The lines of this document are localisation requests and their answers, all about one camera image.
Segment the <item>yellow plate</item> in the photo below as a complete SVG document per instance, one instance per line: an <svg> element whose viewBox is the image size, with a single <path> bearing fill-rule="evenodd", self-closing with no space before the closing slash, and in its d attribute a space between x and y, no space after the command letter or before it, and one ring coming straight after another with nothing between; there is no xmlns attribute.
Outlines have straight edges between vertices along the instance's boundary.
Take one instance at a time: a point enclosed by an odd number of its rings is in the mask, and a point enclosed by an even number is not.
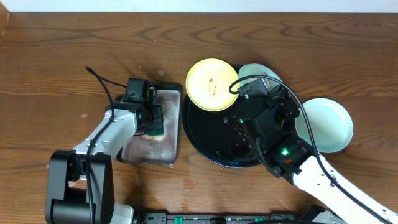
<svg viewBox="0 0 398 224"><path fill-rule="evenodd" d="M229 87L238 79L238 73L227 62L208 58L194 64L189 70L185 87L188 97L206 111L222 111L238 98Z"/></svg>

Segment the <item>green yellow sponge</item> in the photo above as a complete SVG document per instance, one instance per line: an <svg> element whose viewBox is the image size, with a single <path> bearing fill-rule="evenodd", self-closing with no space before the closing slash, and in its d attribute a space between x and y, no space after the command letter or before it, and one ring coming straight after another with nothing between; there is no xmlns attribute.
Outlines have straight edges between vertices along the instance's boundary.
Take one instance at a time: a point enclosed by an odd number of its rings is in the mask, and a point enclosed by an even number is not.
<svg viewBox="0 0 398 224"><path fill-rule="evenodd" d="M148 139L160 140L165 137L165 131L163 129L148 131L144 137Z"/></svg>

